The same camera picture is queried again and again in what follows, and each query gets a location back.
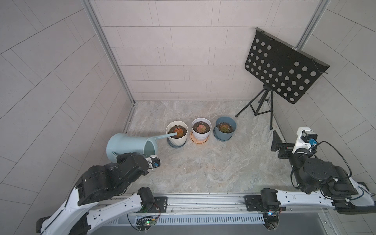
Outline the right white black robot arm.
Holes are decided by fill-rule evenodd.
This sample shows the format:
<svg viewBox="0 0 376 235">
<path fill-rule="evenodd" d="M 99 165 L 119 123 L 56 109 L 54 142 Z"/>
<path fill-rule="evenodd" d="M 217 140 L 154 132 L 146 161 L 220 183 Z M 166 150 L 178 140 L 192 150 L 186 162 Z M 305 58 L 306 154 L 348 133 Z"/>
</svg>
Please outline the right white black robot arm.
<svg viewBox="0 0 376 235">
<path fill-rule="evenodd" d="M 298 129 L 295 143 L 283 143 L 273 132 L 271 151 L 291 165 L 290 180 L 295 192 L 277 189 L 261 190 L 260 205 L 264 213 L 272 213 L 289 205 L 332 208 L 339 214 L 367 214 L 376 212 L 374 194 L 363 182 L 329 161 L 315 156 L 320 145 L 318 135 L 307 127 Z"/>
</svg>

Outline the light blue watering can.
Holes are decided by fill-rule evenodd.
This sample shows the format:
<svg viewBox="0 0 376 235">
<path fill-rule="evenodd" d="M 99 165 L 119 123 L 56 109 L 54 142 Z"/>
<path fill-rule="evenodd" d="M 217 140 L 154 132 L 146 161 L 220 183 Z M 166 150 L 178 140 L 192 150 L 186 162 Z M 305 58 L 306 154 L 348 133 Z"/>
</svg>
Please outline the light blue watering can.
<svg viewBox="0 0 376 235">
<path fill-rule="evenodd" d="M 164 134 L 155 137 L 131 137 L 123 133 L 115 134 L 107 143 L 106 155 L 111 162 L 117 162 L 117 157 L 124 153 L 139 153 L 147 156 L 158 154 L 157 140 L 177 135 Z"/>
</svg>

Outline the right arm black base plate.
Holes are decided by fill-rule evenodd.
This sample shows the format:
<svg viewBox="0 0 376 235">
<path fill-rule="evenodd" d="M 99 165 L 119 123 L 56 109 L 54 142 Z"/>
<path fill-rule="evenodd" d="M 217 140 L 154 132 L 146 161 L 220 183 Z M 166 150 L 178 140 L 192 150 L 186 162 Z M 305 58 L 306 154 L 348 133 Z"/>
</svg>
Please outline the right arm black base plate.
<svg viewBox="0 0 376 235">
<path fill-rule="evenodd" d="M 274 196 L 262 195 L 246 195 L 244 197 L 245 205 L 248 212 L 283 212 L 286 207 L 282 207 L 281 203 Z"/>
</svg>

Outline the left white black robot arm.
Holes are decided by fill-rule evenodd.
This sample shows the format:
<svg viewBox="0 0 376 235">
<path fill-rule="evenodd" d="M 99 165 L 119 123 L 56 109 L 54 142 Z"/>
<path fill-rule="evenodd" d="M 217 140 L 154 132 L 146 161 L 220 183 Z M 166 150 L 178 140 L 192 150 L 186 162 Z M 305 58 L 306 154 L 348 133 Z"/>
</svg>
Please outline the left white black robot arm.
<svg viewBox="0 0 376 235">
<path fill-rule="evenodd" d="M 89 235 L 123 215 L 147 212 L 155 199 L 150 188 L 142 187 L 135 194 L 102 209 L 95 207 L 101 201 L 122 195 L 127 188 L 149 170 L 161 165 L 156 155 L 126 153 L 115 163 L 94 165 L 85 171 L 72 188 L 67 200 L 51 216 L 36 222 L 40 235 Z"/>
</svg>

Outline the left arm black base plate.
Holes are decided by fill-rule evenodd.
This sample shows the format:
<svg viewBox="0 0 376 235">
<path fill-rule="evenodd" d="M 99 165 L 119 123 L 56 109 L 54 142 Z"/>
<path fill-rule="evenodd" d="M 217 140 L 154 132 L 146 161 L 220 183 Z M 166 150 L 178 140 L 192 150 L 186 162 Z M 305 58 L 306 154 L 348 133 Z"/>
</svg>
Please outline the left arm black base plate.
<svg viewBox="0 0 376 235">
<path fill-rule="evenodd" d="M 154 204 L 149 209 L 147 208 L 144 213 L 165 213 L 167 211 L 168 197 L 159 196 L 154 197 L 154 199 Z"/>
</svg>

